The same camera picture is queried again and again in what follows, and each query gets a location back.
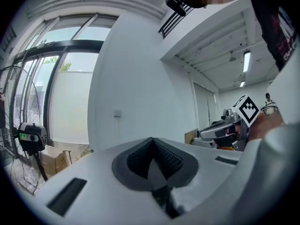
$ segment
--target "white curtain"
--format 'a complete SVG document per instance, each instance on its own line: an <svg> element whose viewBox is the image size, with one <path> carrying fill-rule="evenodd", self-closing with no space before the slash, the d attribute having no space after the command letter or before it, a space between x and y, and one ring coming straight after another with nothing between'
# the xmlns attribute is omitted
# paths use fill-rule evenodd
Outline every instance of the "white curtain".
<svg viewBox="0 0 300 225"><path fill-rule="evenodd" d="M92 73L60 72L50 109L53 141L89 144L88 100Z"/></svg>
<svg viewBox="0 0 300 225"><path fill-rule="evenodd" d="M206 89L195 84L195 94L198 109L199 130L209 126L209 112L207 105Z"/></svg>
<svg viewBox="0 0 300 225"><path fill-rule="evenodd" d="M215 102L215 96L211 91L206 90L207 100L208 100L208 107L210 109L210 124L214 121L218 121L220 119L217 118L217 107Z"/></svg>

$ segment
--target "ceiling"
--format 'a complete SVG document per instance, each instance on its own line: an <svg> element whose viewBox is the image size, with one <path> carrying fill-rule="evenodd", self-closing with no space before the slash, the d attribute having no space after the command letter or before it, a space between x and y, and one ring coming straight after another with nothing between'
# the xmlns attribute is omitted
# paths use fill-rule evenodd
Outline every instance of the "ceiling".
<svg viewBox="0 0 300 225"><path fill-rule="evenodd" d="M262 39L253 9L240 12L212 27L182 49L176 57L183 67L207 77L220 92L272 80L278 74L275 60ZM244 52L251 52L249 70L243 73Z"/></svg>

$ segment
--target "standing fan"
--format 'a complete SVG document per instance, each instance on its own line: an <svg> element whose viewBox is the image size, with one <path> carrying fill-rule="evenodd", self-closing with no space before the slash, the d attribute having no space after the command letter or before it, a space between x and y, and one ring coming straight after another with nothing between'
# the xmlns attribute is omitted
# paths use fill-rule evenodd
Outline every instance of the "standing fan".
<svg viewBox="0 0 300 225"><path fill-rule="evenodd" d="M41 151L47 143L39 99L30 75L21 67L0 71L0 159L13 183L34 194L40 175L47 180Z"/></svg>

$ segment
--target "security camera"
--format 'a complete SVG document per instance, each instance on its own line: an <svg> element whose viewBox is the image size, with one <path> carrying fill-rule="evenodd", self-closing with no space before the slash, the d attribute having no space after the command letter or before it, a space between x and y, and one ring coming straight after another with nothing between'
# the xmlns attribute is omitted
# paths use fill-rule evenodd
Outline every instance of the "security camera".
<svg viewBox="0 0 300 225"><path fill-rule="evenodd" d="M171 8L179 16L184 17L187 13L180 0L165 0L166 5Z"/></svg>

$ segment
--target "black slot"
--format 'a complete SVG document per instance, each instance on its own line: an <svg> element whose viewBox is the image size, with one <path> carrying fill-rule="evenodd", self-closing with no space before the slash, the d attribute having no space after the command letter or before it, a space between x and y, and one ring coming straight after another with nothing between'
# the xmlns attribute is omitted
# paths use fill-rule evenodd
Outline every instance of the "black slot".
<svg viewBox="0 0 300 225"><path fill-rule="evenodd" d="M86 180L74 178L65 188L47 205L47 207L58 215L64 216L72 203L79 195Z"/></svg>
<svg viewBox="0 0 300 225"><path fill-rule="evenodd" d="M232 159L225 158L225 157L220 157L220 156L217 157L215 160L219 161L219 162L222 162L222 163L231 164L231 165L237 165L238 164L237 160L232 160Z"/></svg>

